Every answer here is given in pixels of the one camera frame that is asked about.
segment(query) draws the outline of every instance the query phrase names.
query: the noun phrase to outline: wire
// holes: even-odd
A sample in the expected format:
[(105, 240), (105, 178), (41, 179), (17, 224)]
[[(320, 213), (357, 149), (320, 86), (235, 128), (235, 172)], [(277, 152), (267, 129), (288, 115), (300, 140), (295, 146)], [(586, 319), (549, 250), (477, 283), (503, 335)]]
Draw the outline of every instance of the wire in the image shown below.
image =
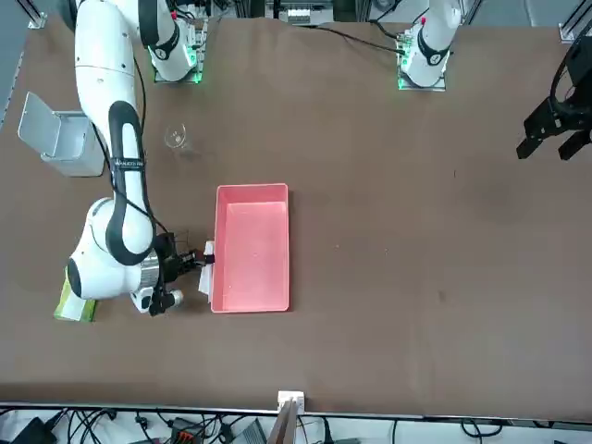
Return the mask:
[(190, 11), (183, 11), (182, 9), (179, 9), (178, 7), (176, 7), (175, 12), (177, 12), (177, 15), (180, 17), (183, 17), (183, 18), (189, 19), (189, 20), (195, 20), (195, 16)]
[(379, 29), (380, 32), (382, 32), (383, 34), (385, 34), (387, 37), (390, 37), (391, 39), (397, 39), (399, 36), (397, 34), (393, 34), (392, 32), (388, 32), (387, 30), (385, 30), (385, 27), (382, 26), (382, 24), (378, 23), (378, 20), (370, 20), (370, 23), (372, 23), (373, 25), (376, 25)]
[(332, 30), (331, 28), (323, 28), (322, 26), (315, 26), (315, 25), (306, 26), (305, 28), (310, 28), (312, 30), (322, 30), (322, 31), (333, 32), (334, 34), (340, 35), (341, 37), (345, 37), (346, 39), (350, 39), (350, 40), (353, 40), (353, 41), (358, 42), (358, 43), (367, 44), (368, 46), (371, 46), (371, 47), (376, 48), (376, 49), (382, 49), (383, 51), (389, 51), (391, 53), (400, 54), (402, 56), (405, 55), (405, 52), (402, 51), (401, 49), (390, 48), (388, 46), (383, 46), (382, 44), (368, 42), (366, 40), (360, 39), (359, 37), (355, 37), (353, 35), (346, 34), (345, 32), (341, 32), (341, 31), (337, 31), (337, 30)]
[(168, 428), (173, 428), (174, 422), (172, 419), (166, 419), (160, 412), (158, 412), (158, 410), (156, 410), (156, 414)]
[(429, 6), (425, 9), (424, 12), (422, 12), (419, 16), (417, 16), (416, 18), (413, 19), (412, 24), (414, 25), (415, 23), (417, 23), (417, 20), (419, 20), (429, 9)]
[[(469, 422), (474, 428), (475, 428), (475, 433), (469, 432), (466, 428), (466, 422)], [(476, 438), (479, 439), (479, 444), (481, 444), (483, 442), (483, 438), (492, 438), (492, 437), (496, 437), (497, 435), (499, 435), (501, 433), (501, 429), (503, 428), (503, 425), (498, 425), (498, 429), (494, 430), (493, 432), (482, 432), (481, 429), (479, 428), (479, 426), (477, 425), (477, 422), (475, 421), (475, 419), (462, 419), (461, 420), (461, 429), (464, 432), (464, 434), (470, 438)]]
[(298, 416), (298, 422), (300, 423), (300, 427), (302, 428), (302, 433), (304, 434), (304, 441), (308, 444), (308, 435), (306, 435), (306, 428), (304, 427), (304, 423), (302, 422), (302, 418)]
[(279, 19), (279, 8), (281, 6), (280, 0), (273, 0), (273, 14), (274, 19)]
[(296, 425), (296, 427), (309, 426), (310, 424), (314, 424), (314, 423), (316, 423), (316, 421), (309, 421), (308, 423), (301, 423), (299, 425)]
[[(211, 438), (214, 433), (210, 434), (210, 435), (206, 435), (206, 428), (212, 424), (215, 423), (217, 420), (219, 420), (220, 422), (222, 422), (222, 418), (224, 417), (224, 415), (215, 415), (213, 418), (210, 418), (208, 420), (205, 419), (205, 416), (202, 414), (202, 422), (200, 424), (198, 423), (194, 423), (192, 421), (189, 421), (187, 419), (183, 419), (183, 421), (186, 421), (188, 423), (190, 423), (189, 425), (187, 425), (186, 427), (181, 428), (180, 430), (177, 430), (177, 433), (181, 433), (181, 432), (185, 432), (187, 430), (189, 430), (190, 428), (195, 428), (196, 426), (199, 426), (200, 429), (195, 432), (193, 434), (193, 438), (197, 438), (200, 434), (202, 434), (202, 442), (205, 442), (206, 439)], [(177, 437), (174, 441), (173, 444), (179, 444), (180, 442), (182, 443), (183, 441), (178, 441), (179, 437)]]
[(89, 416), (87, 416), (86, 413), (83, 412), (83, 411), (80, 411), (80, 412), (79, 411), (76, 411), (76, 415), (80, 419), (80, 424), (81, 425), (84, 424), (86, 426), (86, 429), (84, 430), (84, 433), (82, 433), (82, 437), (80, 437), (80, 444), (84, 444), (84, 441), (86, 440), (86, 436), (88, 435), (89, 431), (91, 433), (92, 442), (94, 444), (101, 444), (101, 441), (99, 440), (99, 438), (96, 437), (96, 435), (93, 432), (93, 425), (92, 425), (91, 422), (89, 422)]
[(390, 14), (391, 12), (393, 12), (395, 9), (397, 9), (397, 6), (402, 2), (403, 0), (395, 0), (395, 3), (392, 4), (392, 6), (387, 9), (385, 12), (383, 12), (380, 17), (378, 17), (376, 19), (376, 21), (379, 21), (381, 19), (383, 19), (387, 14)]
[(555, 421), (547, 421), (546, 425), (544, 425), (540, 421), (533, 421), (533, 424), (536, 428), (553, 428), (553, 426), (555, 426)]
[(143, 416), (140, 416), (140, 412), (136, 412), (136, 423), (142, 429), (142, 432), (148, 440), (148, 442), (156, 444), (156, 441), (154, 441), (152, 438), (150, 438), (150, 435), (148, 435), (148, 432), (146, 431), (146, 429), (148, 428), (148, 421)]
[(395, 419), (392, 423), (392, 435), (390, 437), (390, 444), (395, 444), (395, 432), (397, 431), (398, 419)]
[(142, 128), (142, 136), (144, 135), (144, 123), (146, 122), (146, 86), (144, 85), (144, 77), (142, 72), (140, 71), (140, 67), (138, 66), (138, 60), (136, 60), (136, 56), (133, 57), (133, 64), (136, 66), (136, 70), (138, 71), (138, 77), (140, 77), (140, 85), (142, 86), (142, 122), (140, 124), (140, 128)]
[(220, 9), (220, 11), (226, 11), (230, 7), (229, 1), (220, 2), (220, 0), (214, 0), (214, 4)]
[(241, 419), (244, 419), (244, 418), (246, 418), (246, 417), (248, 417), (248, 416), (247, 416), (246, 414), (244, 414), (244, 415), (242, 415), (242, 416), (239, 416), (237, 419), (235, 419), (235, 420), (233, 420), (233, 421), (229, 422), (228, 424), (225, 424), (225, 423), (222, 421), (222, 417), (218, 418), (218, 419), (219, 419), (219, 421), (220, 421), (220, 431), (219, 431), (219, 432), (216, 434), (216, 437), (215, 437), (214, 439), (212, 439), (212, 440), (211, 440), (211, 441), (210, 441), (208, 444), (212, 444), (212, 443), (216, 442), (216, 441), (217, 441), (217, 440), (219, 440), (219, 439), (220, 439), (220, 442), (222, 442), (223, 444), (228, 444), (228, 443), (226, 443), (226, 441), (223, 441), (223, 440), (221, 439), (221, 438), (224, 436), (224, 435), (223, 435), (223, 433), (222, 433), (222, 426), (225, 426), (227, 429), (230, 429), (230, 430), (231, 430), (231, 429), (232, 429), (232, 426), (234, 426), (234, 425), (235, 425), (235, 424), (237, 424), (237, 423), (238, 423), (238, 422), (239, 422)]
[(68, 411), (68, 409), (60, 410), (54, 416), (52, 416), (47, 421), (45, 421), (45, 426), (49, 427), (50, 430), (53, 430), (54, 428), (56, 428), (57, 423), (59, 423), (62, 420), (62, 418), (64, 417), (64, 415), (66, 414), (67, 411)]
[(109, 419), (111, 419), (111, 421), (113, 421), (117, 416), (117, 411), (114, 411), (113, 409), (101, 409), (97, 412), (92, 412), (91, 414), (89, 414), (88, 418), (86, 417), (86, 414), (84, 412), (81, 412), (81, 414), (85, 417), (85, 419), (88, 420), (88, 425), (87, 425), (86, 430), (84, 430), (84, 433), (82, 434), (82, 437), (80, 439), (80, 443), (83, 443), (84, 440), (86, 439), (86, 436), (88, 434), (90, 434), (92, 441), (96, 442), (98, 444), (101, 441), (99, 441), (99, 438), (94, 434), (93, 427), (95, 427), (99, 423), (101, 418), (104, 416), (108, 416)]
[[(218, 430), (218, 433), (216, 433), (216, 421), (220, 422), (220, 430)], [(207, 433), (207, 427), (212, 423), (214, 423), (214, 428), (212, 429), (211, 433)], [(224, 424), (224, 422), (222, 421), (222, 416), (215, 415), (213, 419), (210, 419), (209, 422), (203, 426), (203, 440), (209, 439), (211, 437), (215, 437), (211, 441), (211, 442), (214, 442), (217, 439), (219, 439), (223, 424)]]
[(98, 134), (98, 131), (96, 130), (96, 127), (95, 126), (93, 126), (93, 127), (94, 127), (94, 131), (95, 131), (95, 134), (96, 134), (96, 139), (99, 142), (99, 146), (101, 147), (101, 151), (103, 152), (103, 156), (105, 157), (105, 162), (107, 163), (107, 166), (109, 167), (109, 174), (111, 175), (110, 183), (111, 183), (111, 188), (113, 189), (113, 192), (115, 194), (117, 194), (119, 197), (121, 197), (126, 204), (128, 204), (129, 206), (131, 206), (132, 208), (134, 208), (136, 211), (139, 211), (140, 213), (142, 213), (146, 217), (148, 217), (158, 227), (160, 227), (165, 233), (168, 233), (167, 227), (165, 227), (163, 224), (161, 224), (160, 221), (154, 216), (154, 213), (152, 212), (152, 210), (150, 209), (150, 207), (147, 208), (147, 211), (142, 210), (138, 205), (136, 205), (134, 202), (132, 202), (130, 199), (128, 199), (128, 197), (115, 186), (115, 182), (113, 180), (113, 171), (111, 171), (111, 166), (110, 166), (110, 163), (109, 163), (109, 158), (108, 158), (107, 150), (105, 149), (105, 146), (103, 145), (103, 141), (99, 137), (99, 134)]
[(181, 20), (186, 21), (187, 23), (191, 23), (195, 20), (195, 18), (190, 18), (190, 17), (186, 17), (186, 16), (181, 16), (181, 14), (179, 14), (177, 17), (179, 17)]
[(331, 427), (329, 427), (329, 421), (323, 416), (323, 425), (325, 426), (325, 438), (323, 442), (325, 444), (333, 444), (333, 437), (331, 436)]
[[(70, 416), (70, 418), (69, 418), (69, 420), (68, 420), (68, 444), (69, 444), (70, 442), (72, 442), (72, 439), (73, 439), (73, 438), (76, 436), (76, 434), (78, 433), (78, 431), (80, 430), (80, 428), (81, 428), (82, 426), (85, 426), (84, 422), (83, 422), (83, 421), (80, 419), (80, 412), (81, 412), (80, 410), (73, 410), (73, 411), (72, 411), (72, 415)], [(96, 413), (98, 413), (98, 412), (100, 412), (100, 411), (97, 411), (97, 412), (92, 412), (92, 413), (91, 413), (91, 416), (92, 416), (93, 414), (96, 414)], [(79, 424), (78, 424), (78, 426), (77, 426), (77, 427), (74, 429), (74, 432), (73, 432), (73, 433), (70, 433), (70, 430), (72, 429), (72, 421), (73, 421), (73, 419), (74, 419), (74, 416), (76, 416), (77, 418), (79, 418), (79, 419), (80, 419), (80, 423), (79, 423)]]

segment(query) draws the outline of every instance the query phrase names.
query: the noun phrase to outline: green object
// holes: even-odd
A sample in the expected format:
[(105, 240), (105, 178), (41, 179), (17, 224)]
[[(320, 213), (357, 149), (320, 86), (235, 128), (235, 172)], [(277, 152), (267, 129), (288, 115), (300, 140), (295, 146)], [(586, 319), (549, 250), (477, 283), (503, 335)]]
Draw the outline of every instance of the green object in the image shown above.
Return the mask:
[(403, 34), (397, 41), (397, 49), (402, 49), (405, 54), (397, 55), (397, 66), (395, 72), (397, 73), (397, 88), (399, 90), (408, 89), (405, 80), (401, 77), (401, 67), (407, 65), (409, 61), (409, 52), (411, 51), (411, 38), (407, 34)]
[(63, 321), (91, 322), (94, 317), (96, 301), (86, 301), (72, 292), (68, 273), (64, 270), (64, 285), (59, 297), (59, 304), (54, 311), (54, 318)]

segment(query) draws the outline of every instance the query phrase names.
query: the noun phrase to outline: brown table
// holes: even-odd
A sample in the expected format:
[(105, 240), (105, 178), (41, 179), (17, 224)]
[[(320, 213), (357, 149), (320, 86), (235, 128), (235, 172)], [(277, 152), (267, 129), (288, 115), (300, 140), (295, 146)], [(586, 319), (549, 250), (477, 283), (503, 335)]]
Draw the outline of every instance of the brown table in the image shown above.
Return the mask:
[[(291, 311), (211, 314), (195, 276), (178, 310), (123, 297), (82, 325), (52, 312), (109, 185), (17, 138), (26, 91), (79, 107), (73, 36), (31, 32), (1, 134), (1, 398), (273, 409), (301, 389), (309, 411), (592, 420), (592, 158), (514, 153), (565, 48), (553, 29), (461, 29), (448, 91), (398, 92), (391, 54), (224, 19), (203, 84), (148, 85), (150, 201), (200, 246), (218, 185), (286, 182)], [(192, 163), (164, 145), (176, 119)]]

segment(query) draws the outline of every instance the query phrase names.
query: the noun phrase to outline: pink tray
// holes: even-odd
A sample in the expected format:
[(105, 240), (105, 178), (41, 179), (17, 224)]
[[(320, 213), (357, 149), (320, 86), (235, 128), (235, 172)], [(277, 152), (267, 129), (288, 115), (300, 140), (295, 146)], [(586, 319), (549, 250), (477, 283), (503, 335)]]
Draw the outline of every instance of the pink tray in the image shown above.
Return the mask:
[(286, 184), (218, 187), (214, 245), (214, 313), (288, 310)]

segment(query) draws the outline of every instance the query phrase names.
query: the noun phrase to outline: black cable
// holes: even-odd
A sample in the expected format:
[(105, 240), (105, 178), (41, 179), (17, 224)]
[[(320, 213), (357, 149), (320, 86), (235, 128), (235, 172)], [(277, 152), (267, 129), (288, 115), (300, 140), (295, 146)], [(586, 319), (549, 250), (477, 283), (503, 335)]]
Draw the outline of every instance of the black cable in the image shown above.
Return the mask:
[(279, 19), (279, 9), (281, 8), (281, 0), (273, 1), (274, 19)]
[(304, 435), (304, 442), (308, 444), (308, 435), (306, 435), (306, 428), (304, 427), (304, 423), (302, 422), (302, 418), (300, 416), (298, 416), (298, 422), (300, 423), (302, 434)]
[(333, 437), (331, 436), (331, 427), (329, 427), (329, 421), (323, 416), (323, 426), (325, 427), (325, 438), (323, 439), (324, 444), (333, 444)]
[(547, 421), (547, 424), (544, 425), (540, 421), (533, 421), (533, 424), (536, 428), (553, 428), (555, 426), (555, 421)]
[(60, 410), (54, 416), (52, 416), (47, 421), (45, 421), (45, 426), (47, 428), (49, 428), (50, 430), (53, 430), (54, 428), (56, 428), (57, 423), (59, 423), (62, 420), (62, 418), (64, 417), (64, 415), (67, 413), (67, 411), (68, 411), (68, 409), (62, 409), (62, 410)]
[(158, 410), (156, 410), (156, 414), (168, 428), (173, 428), (174, 421), (172, 419), (166, 419)]
[(140, 213), (142, 213), (146, 217), (148, 217), (158, 227), (160, 227), (165, 233), (168, 233), (167, 227), (165, 227), (163, 224), (160, 223), (160, 221), (154, 216), (154, 214), (150, 208), (147, 208), (148, 211), (142, 210), (138, 205), (136, 205), (134, 202), (130, 201), (130, 199), (128, 199), (128, 197), (115, 186), (115, 183), (113, 181), (113, 172), (111, 171), (111, 166), (109, 163), (109, 157), (108, 157), (107, 150), (105, 149), (105, 146), (103, 145), (103, 141), (99, 137), (99, 134), (98, 134), (98, 131), (96, 130), (96, 128), (94, 128), (94, 130), (95, 130), (95, 134), (96, 134), (96, 139), (99, 142), (99, 146), (101, 147), (101, 151), (103, 152), (103, 156), (105, 157), (105, 162), (107, 163), (107, 166), (109, 167), (109, 173), (111, 174), (110, 183), (111, 183), (111, 188), (113, 189), (113, 192), (115, 194), (117, 194), (118, 196), (120, 196), (126, 204), (128, 204), (129, 206), (134, 208), (136, 211), (139, 211)]
[(84, 444), (84, 441), (86, 440), (86, 437), (89, 432), (91, 433), (91, 439), (92, 439), (93, 444), (101, 444), (101, 441), (93, 432), (93, 427), (92, 427), (91, 423), (89, 422), (89, 416), (87, 416), (86, 413), (83, 411), (76, 412), (76, 415), (79, 417), (79, 419), (82, 421), (82, 423), (86, 426), (84, 433), (82, 433), (82, 437), (80, 437), (80, 444)]
[[(216, 421), (219, 421), (219, 423), (220, 423), (220, 428), (217, 430), (217, 432), (216, 432)], [(222, 421), (222, 418), (219, 417), (218, 415), (215, 415), (214, 416), (214, 427), (212, 428), (212, 431), (210, 433), (207, 433), (207, 426), (205, 426), (203, 428), (203, 442), (205, 442), (205, 440), (209, 439), (209, 438), (214, 438), (210, 441), (210, 444), (212, 444), (213, 442), (215, 442), (219, 438), (220, 438), (220, 441), (222, 441), (221, 434), (222, 434), (222, 427), (223, 426), (224, 426), (224, 422)]]
[(385, 12), (383, 12), (380, 17), (378, 17), (376, 19), (376, 21), (379, 21), (381, 19), (383, 19), (387, 14), (390, 14), (391, 12), (393, 12), (395, 9), (397, 9), (397, 6), (402, 2), (403, 0), (395, 0), (395, 3), (392, 4), (392, 6), (387, 9)]
[(400, 54), (401, 56), (405, 55), (405, 52), (402, 51), (401, 49), (390, 48), (388, 46), (383, 46), (382, 44), (368, 42), (368, 41), (363, 40), (359, 37), (355, 37), (354, 35), (346, 34), (345, 32), (341, 32), (341, 31), (337, 31), (337, 30), (332, 30), (331, 28), (323, 28), (321, 26), (314, 26), (314, 25), (313, 26), (305, 26), (304, 28), (310, 28), (312, 30), (322, 30), (322, 31), (333, 32), (334, 34), (340, 35), (341, 37), (345, 37), (346, 39), (350, 39), (350, 40), (353, 40), (358, 43), (367, 44), (368, 46), (372, 46), (373, 48), (376, 48), (376, 49), (382, 49), (383, 51), (389, 51), (391, 53)]
[(225, 423), (222, 421), (222, 417), (218, 418), (218, 419), (219, 419), (219, 421), (220, 421), (220, 431), (219, 431), (219, 432), (216, 434), (216, 437), (210, 441), (210, 443), (209, 443), (209, 444), (213, 444), (214, 442), (216, 442), (216, 441), (217, 441), (217, 440), (219, 440), (219, 439), (220, 439), (220, 442), (222, 442), (222, 444), (229, 444), (229, 443), (226, 443), (226, 441), (223, 441), (223, 440), (222, 440), (222, 437), (224, 436), (224, 434), (222, 433), (222, 427), (225, 427), (225, 428), (227, 428), (227, 429), (230, 429), (230, 430), (232, 430), (232, 426), (234, 426), (235, 424), (237, 424), (237, 423), (238, 423), (238, 422), (239, 422), (241, 419), (244, 419), (244, 418), (247, 418), (247, 417), (248, 417), (248, 415), (246, 415), (246, 414), (244, 414), (244, 415), (241, 415), (241, 416), (239, 416), (237, 419), (235, 419), (235, 420), (231, 421), (231, 422), (230, 422), (230, 423), (228, 423), (228, 424), (225, 424)]
[[(473, 426), (475, 428), (475, 433), (469, 432), (466, 428), (466, 422), (469, 422), (471, 424), (471, 426)], [(481, 429), (479, 428), (479, 426), (477, 425), (477, 422), (475, 421), (475, 419), (462, 419), (461, 420), (461, 429), (464, 432), (464, 434), (470, 438), (475, 438), (475, 439), (479, 439), (479, 444), (481, 444), (483, 442), (483, 438), (492, 438), (492, 437), (496, 437), (497, 435), (499, 435), (501, 433), (501, 429), (503, 428), (503, 425), (498, 425), (498, 429), (494, 430), (493, 432), (482, 432)]]
[(140, 85), (142, 86), (142, 122), (140, 124), (140, 128), (142, 128), (142, 136), (144, 135), (144, 123), (146, 122), (146, 86), (144, 85), (144, 77), (142, 72), (140, 71), (140, 66), (138, 66), (138, 60), (136, 60), (136, 56), (133, 57), (133, 64), (136, 66), (138, 70), (138, 77), (140, 77)]
[(186, 21), (186, 22), (188, 22), (188, 23), (189, 23), (190, 21), (192, 21), (192, 20), (195, 20), (195, 18), (186, 17), (186, 16), (181, 16), (181, 14), (179, 14), (179, 15), (178, 15), (178, 17), (179, 17), (181, 20), (185, 20), (185, 21)]
[[(73, 421), (73, 419), (74, 419), (74, 416), (76, 415), (76, 417), (80, 419), (80, 412), (81, 412), (81, 410), (73, 410), (73, 411), (72, 411), (72, 415), (70, 416), (70, 419), (69, 419), (69, 421), (68, 421), (68, 444), (69, 444), (70, 442), (72, 442), (71, 440), (72, 440), (72, 439), (73, 439), (73, 438), (76, 436), (76, 434), (78, 433), (78, 431), (80, 430), (80, 428), (81, 428), (82, 426), (85, 426), (85, 424), (84, 424), (84, 423), (83, 423), (83, 422), (80, 420), (80, 423), (79, 423), (79, 424), (78, 424), (78, 426), (77, 426), (77, 427), (74, 429), (74, 432), (73, 432), (73, 433), (70, 433), (70, 430), (72, 429), (72, 421)], [(93, 414), (96, 414), (96, 413), (98, 413), (98, 412), (100, 412), (100, 411), (97, 411), (97, 412), (92, 412), (92, 413), (91, 413), (91, 416), (92, 416)]]
[[(214, 418), (209, 419), (207, 424), (205, 423), (205, 416), (203, 417), (203, 440), (209, 439), (211, 437), (216, 437), (214, 438), (214, 441), (218, 439), (218, 436), (216, 435), (216, 421), (220, 422), (220, 428), (222, 428), (222, 425), (224, 424), (222, 421), (222, 416), (215, 414)], [(211, 433), (207, 433), (207, 427), (212, 423), (214, 423), (214, 428), (212, 429)]]
[(425, 11), (422, 12), (419, 16), (417, 16), (416, 18), (414, 18), (413, 21), (412, 21), (412, 24), (414, 25), (415, 23), (417, 23), (417, 20), (419, 20), (427, 12), (428, 9), (429, 9), (429, 7), (427, 7), (425, 9)]
[(146, 431), (146, 429), (148, 428), (148, 421), (143, 416), (140, 416), (140, 412), (136, 412), (136, 423), (142, 429), (142, 432), (148, 440), (148, 442), (156, 444), (156, 441), (154, 441), (152, 438), (150, 438), (150, 435), (148, 435), (148, 432)]
[[(202, 442), (205, 442), (206, 439), (211, 438), (214, 435), (214, 432), (216, 431), (216, 420), (219, 420), (220, 422), (222, 421), (222, 416), (220, 415), (214, 415), (213, 418), (210, 418), (208, 420), (205, 419), (204, 414), (202, 413), (202, 422), (200, 424), (194, 423), (192, 421), (188, 421), (187, 419), (184, 419), (184, 421), (190, 423), (190, 425), (183, 427), (179, 430), (179, 432), (184, 432), (189, 430), (190, 428), (194, 428), (194, 427), (200, 427), (200, 429), (194, 434), (194, 437), (197, 437), (200, 433), (202, 434)], [(212, 431), (211, 434), (207, 434), (207, 427), (214, 423), (214, 430)]]
[(563, 71), (565, 70), (565, 65), (567, 64), (567, 60), (569, 59), (569, 57), (571, 57), (574, 54), (574, 52), (577, 50), (580, 42), (582, 41), (582, 39), (584, 37), (586, 37), (586, 35), (588, 34), (588, 31), (590, 31), (591, 28), (592, 28), (592, 19), (587, 22), (587, 24), (584, 26), (584, 28), (580, 31), (580, 33), (577, 35), (577, 37), (573, 41), (570, 48), (567, 50), (567, 53), (565, 53), (565, 57), (563, 58), (563, 60), (559, 64), (559, 67), (557, 68), (557, 71), (555, 72), (555, 75), (553, 76), (553, 81), (551, 82), (551, 89), (549, 92), (549, 99), (551, 102), (551, 107), (553, 109), (555, 109), (556, 111), (560, 111), (567, 116), (585, 115), (585, 114), (589, 114), (591, 111), (589, 107), (576, 107), (576, 106), (565, 105), (563, 102), (560, 102), (559, 100), (557, 100), (557, 95), (556, 95), (557, 94), (557, 85), (559, 85), (559, 81), (561, 80), (561, 77), (563, 76)]
[(180, 12), (181, 14), (190, 14), (191, 17), (195, 19), (195, 16), (191, 12), (183, 11), (179, 8), (179, 5), (177, 5), (177, 0), (166, 0), (166, 5), (168, 6), (168, 10), (171, 12), (176, 11), (178, 13)]
[(383, 34), (385, 34), (387, 37), (390, 37), (391, 39), (397, 39), (397, 37), (399, 37), (397, 34), (393, 34), (392, 32), (388, 32), (387, 30), (385, 30), (385, 27), (382, 26), (381, 23), (378, 23), (378, 20), (370, 20), (370, 23), (372, 23), (373, 25), (376, 25), (379, 29), (380, 32), (382, 32)]
[(214, 0), (214, 4), (220, 9), (220, 11), (226, 11), (230, 7), (230, 2), (224, 1), (220, 2), (220, 0)]
[(32, 1), (30, 1), (30, 0), (25, 0), (25, 1), (29, 4), (29, 6), (31, 7), (31, 9), (33, 11), (35, 11), (35, 14), (37, 14), (40, 17), (41, 16), (41, 13), (39, 12), (39, 9), (37, 9), (37, 6), (35, 6), (35, 4)]
[(113, 419), (115, 419), (115, 416), (112, 416), (111, 412), (113, 412), (112, 409), (102, 409), (102, 410), (99, 410), (97, 412), (93, 412), (93, 413), (89, 414), (89, 416), (88, 416), (88, 426), (87, 426), (86, 430), (84, 430), (84, 433), (82, 434), (80, 443), (83, 443), (84, 442), (84, 440), (86, 439), (87, 434), (90, 434), (91, 435), (91, 438), (94, 437), (94, 438), (96, 438), (98, 440), (98, 438), (96, 437), (96, 435), (93, 432), (93, 427), (98, 424), (98, 422), (101, 420), (101, 418), (103, 416), (109, 416), (111, 418), (111, 420), (113, 421)]
[(395, 444), (395, 432), (397, 431), (398, 419), (395, 419), (392, 423), (392, 435), (390, 437), (390, 444)]
[(31, 15), (31, 12), (29, 12), (29, 10), (22, 3), (20, 3), (20, 0), (17, 0), (17, 3), (20, 5), (20, 7), (22, 7), (22, 10), (25, 11), (25, 13), (29, 16), (29, 19), (31, 19), (31, 21), (35, 21), (35, 18), (33, 18), (33, 16)]
[(175, 12), (177, 12), (178, 16), (181, 16), (185, 19), (195, 20), (195, 16), (190, 11), (183, 11), (182, 9), (179, 9), (178, 7), (176, 7)]

